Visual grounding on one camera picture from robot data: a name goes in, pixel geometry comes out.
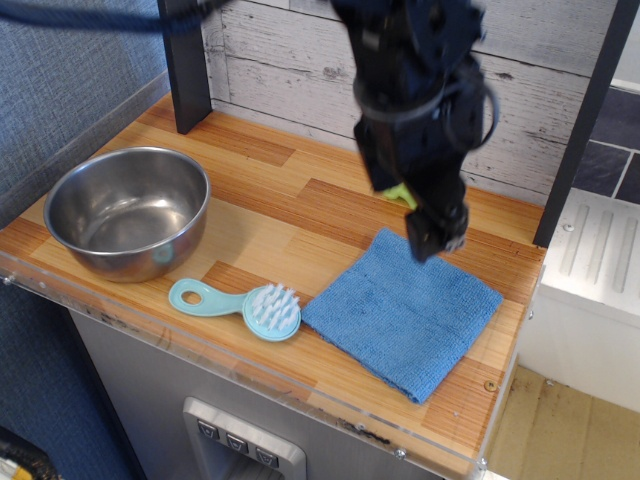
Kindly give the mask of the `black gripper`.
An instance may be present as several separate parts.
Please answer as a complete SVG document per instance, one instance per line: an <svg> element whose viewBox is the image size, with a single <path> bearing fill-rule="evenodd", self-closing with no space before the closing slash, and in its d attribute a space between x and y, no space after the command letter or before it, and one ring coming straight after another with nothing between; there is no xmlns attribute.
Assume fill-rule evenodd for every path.
<svg viewBox="0 0 640 480"><path fill-rule="evenodd" d="M433 110L403 122L363 115L354 128L374 191L404 183L417 202L406 216L411 253L420 263L466 242L468 208L461 179L468 152L483 141L486 89L453 87Z"/></svg>

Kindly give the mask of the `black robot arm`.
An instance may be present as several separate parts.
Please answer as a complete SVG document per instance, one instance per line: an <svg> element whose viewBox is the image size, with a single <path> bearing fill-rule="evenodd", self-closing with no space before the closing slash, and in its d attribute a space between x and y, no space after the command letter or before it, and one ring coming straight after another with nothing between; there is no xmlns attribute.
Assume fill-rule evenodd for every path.
<svg viewBox="0 0 640 480"><path fill-rule="evenodd" d="M472 54L483 11L470 1L334 1L356 65L354 136L377 192L403 185L420 262L462 246L469 224L461 168L493 134L496 97Z"/></svg>

